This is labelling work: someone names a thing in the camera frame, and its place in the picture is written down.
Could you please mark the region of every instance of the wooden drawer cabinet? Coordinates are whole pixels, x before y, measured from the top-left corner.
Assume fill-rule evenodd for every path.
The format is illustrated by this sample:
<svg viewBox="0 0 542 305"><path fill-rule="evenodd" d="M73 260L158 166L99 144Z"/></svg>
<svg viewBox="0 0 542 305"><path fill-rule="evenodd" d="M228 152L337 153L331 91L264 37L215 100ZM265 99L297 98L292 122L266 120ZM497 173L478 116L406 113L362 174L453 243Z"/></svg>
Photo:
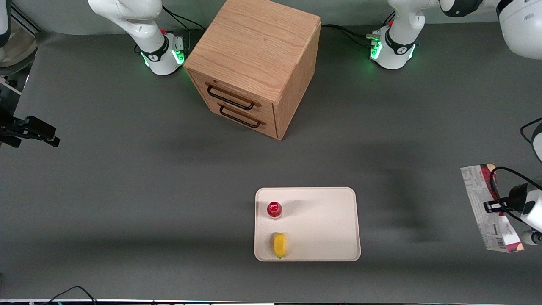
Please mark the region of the wooden drawer cabinet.
<svg viewBox="0 0 542 305"><path fill-rule="evenodd" d="M314 75L320 17L227 0L184 63L209 109L282 139Z"/></svg>

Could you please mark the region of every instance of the white tray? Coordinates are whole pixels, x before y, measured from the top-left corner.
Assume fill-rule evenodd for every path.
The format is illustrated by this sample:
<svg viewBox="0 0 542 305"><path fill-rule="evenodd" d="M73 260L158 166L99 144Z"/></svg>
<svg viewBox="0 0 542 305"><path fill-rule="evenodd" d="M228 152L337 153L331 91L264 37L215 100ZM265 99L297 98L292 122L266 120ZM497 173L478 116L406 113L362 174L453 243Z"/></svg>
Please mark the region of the white tray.
<svg viewBox="0 0 542 305"><path fill-rule="evenodd" d="M282 205L271 219L267 205ZM286 235L286 255L273 253L273 234ZM256 192L254 255L262 262L353 262L362 254L356 194L349 187L261 188Z"/></svg>

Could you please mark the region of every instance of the black band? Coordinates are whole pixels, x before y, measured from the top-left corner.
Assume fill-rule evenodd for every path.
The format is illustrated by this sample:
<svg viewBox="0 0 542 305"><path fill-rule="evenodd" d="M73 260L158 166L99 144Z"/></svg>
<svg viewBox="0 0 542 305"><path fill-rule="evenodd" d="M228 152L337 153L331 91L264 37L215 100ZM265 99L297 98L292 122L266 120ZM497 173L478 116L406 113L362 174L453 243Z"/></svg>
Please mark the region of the black band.
<svg viewBox="0 0 542 305"><path fill-rule="evenodd" d="M510 3L512 3L514 0L501 0L499 4L497 4L497 17L501 14L502 10L505 9Z"/></svg>
<svg viewBox="0 0 542 305"><path fill-rule="evenodd" d="M465 17L477 10L482 0L456 0L448 11L442 11L448 17Z"/></svg>
<svg viewBox="0 0 542 305"><path fill-rule="evenodd" d="M167 39L167 37L164 35L164 44L162 45L162 47L160 47L158 50L154 52L145 52L142 50L141 53L150 61L156 62L162 59L162 55L164 55L168 49L169 49L169 39Z"/></svg>
<svg viewBox="0 0 542 305"><path fill-rule="evenodd" d="M386 34L384 35L384 38L385 38L386 44L390 48L393 49L393 52L395 52L395 55L406 54L408 52L408 50L410 50L410 48L412 48L412 46L416 42L416 41L413 41L412 43L409 43L408 45L402 45L400 43L397 43L397 42L393 41L393 39L391 39L391 37L390 37L390 29L388 29L386 31Z"/></svg>

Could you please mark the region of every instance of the green led light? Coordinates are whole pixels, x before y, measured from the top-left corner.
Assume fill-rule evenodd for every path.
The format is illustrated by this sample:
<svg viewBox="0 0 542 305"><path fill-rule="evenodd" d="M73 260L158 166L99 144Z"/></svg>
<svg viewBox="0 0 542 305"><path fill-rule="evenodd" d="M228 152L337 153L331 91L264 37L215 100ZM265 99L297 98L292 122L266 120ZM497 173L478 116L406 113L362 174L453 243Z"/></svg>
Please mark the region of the green led light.
<svg viewBox="0 0 542 305"><path fill-rule="evenodd" d="M378 56L380 55L380 50L382 50L382 43L378 42L371 50L371 58L377 60Z"/></svg>
<svg viewBox="0 0 542 305"><path fill-rule="evenodd" d="M145 58L145 55L143 55L143 52L141 52L141 57L143 57L143 60L145 60L145 66L149 66L149 63L147 62L147 58Z"/></svg>
<svg viewBox="0 0 542 305"><path fill-rule="evenodd" d="M171 53L175 57L175 60L179 65L182 65L184 63L184 52L183 51L175 51L171 50Z"/></svg>
<svg viewBox="0 0 542 305"><path fill-rule="evenodd" d="M410 55L408 55L408 59L412 58L412 55L414 54L414 49L415 48L416 48L416 44L414 43L414 45L412 46L412 50L410 51Z"/></svg>

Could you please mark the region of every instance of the wooden cabinet top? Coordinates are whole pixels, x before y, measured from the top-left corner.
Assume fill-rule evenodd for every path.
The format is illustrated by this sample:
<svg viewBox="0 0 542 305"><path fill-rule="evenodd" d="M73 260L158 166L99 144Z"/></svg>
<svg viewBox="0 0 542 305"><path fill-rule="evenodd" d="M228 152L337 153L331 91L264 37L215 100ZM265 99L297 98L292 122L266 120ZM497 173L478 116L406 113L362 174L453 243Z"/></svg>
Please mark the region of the wooden cabinet top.
<svg viewBox="0 0 542 305"><path fill-rule="evenodd" d="M184 66L277 103L320 17L268 0L227 0Z"/></svg>

